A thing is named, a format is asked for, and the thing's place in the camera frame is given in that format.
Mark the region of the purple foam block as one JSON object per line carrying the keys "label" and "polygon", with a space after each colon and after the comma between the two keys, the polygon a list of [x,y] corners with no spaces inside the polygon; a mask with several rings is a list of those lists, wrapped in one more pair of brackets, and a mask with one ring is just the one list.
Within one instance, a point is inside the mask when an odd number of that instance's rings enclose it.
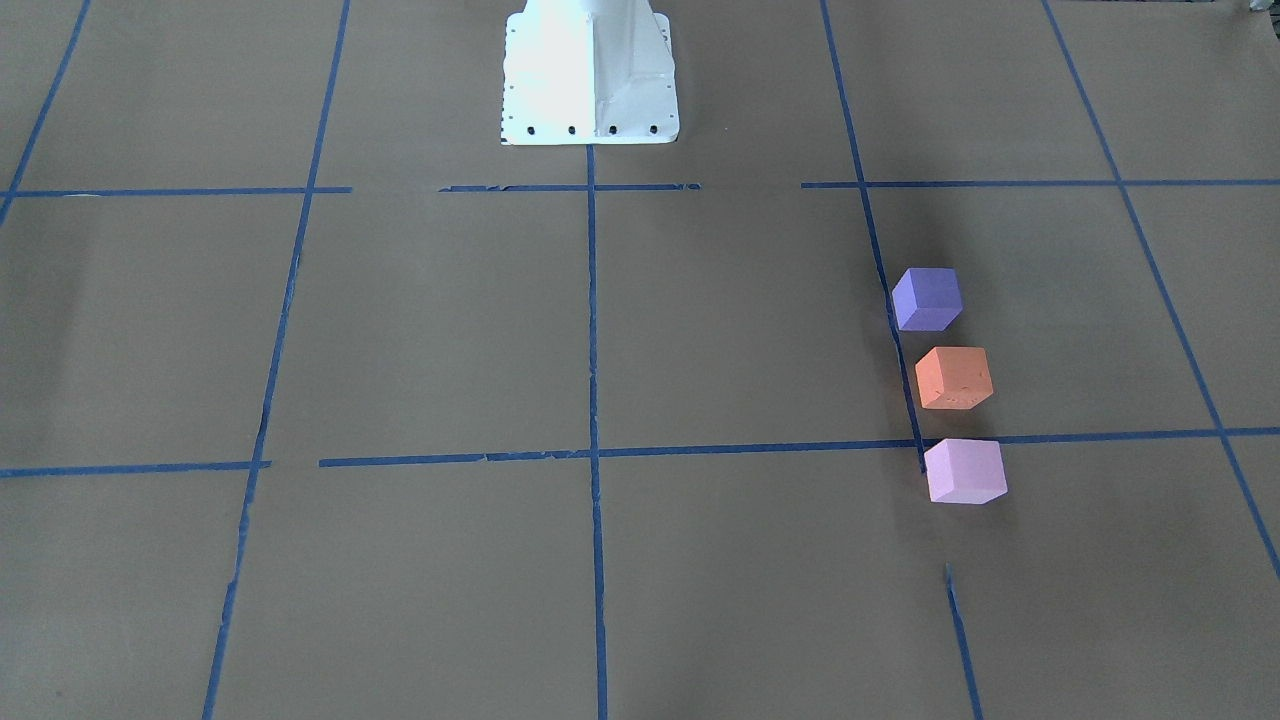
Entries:
{"label": "purple foam block", "polygon": [[964,311],[959,275],[952,268],[914,266],[890,295],[899,331],[946,331]]}

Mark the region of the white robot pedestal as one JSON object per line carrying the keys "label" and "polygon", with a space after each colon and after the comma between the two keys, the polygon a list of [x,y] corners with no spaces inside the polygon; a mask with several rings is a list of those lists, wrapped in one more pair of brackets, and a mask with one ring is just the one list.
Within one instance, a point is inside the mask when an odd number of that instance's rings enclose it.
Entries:
{"label": "white robot pedestal", "polygon": [[527,1],[506,18],[500,142],[673,143],[672,27],[649,1]]}

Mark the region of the pink foam block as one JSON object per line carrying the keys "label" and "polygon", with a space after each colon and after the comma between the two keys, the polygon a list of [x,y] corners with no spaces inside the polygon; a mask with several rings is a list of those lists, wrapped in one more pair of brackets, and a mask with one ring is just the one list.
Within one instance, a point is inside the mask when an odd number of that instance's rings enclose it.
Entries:
{"label": "pink foam block", "polygon": [[983,505],[1005,496],[1002,446],[991,439],[942,439],[924,454],[929,500]]}

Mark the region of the orange foam block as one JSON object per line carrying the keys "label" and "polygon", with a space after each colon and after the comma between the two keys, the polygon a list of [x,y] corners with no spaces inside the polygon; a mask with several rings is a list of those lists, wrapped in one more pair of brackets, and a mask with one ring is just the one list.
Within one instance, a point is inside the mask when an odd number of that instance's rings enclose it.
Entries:
{"label": "orange foam block", "polygon": [[995,393],[986,348],[937,346],[919,359],[914,377],[924,410],[970,410]]}

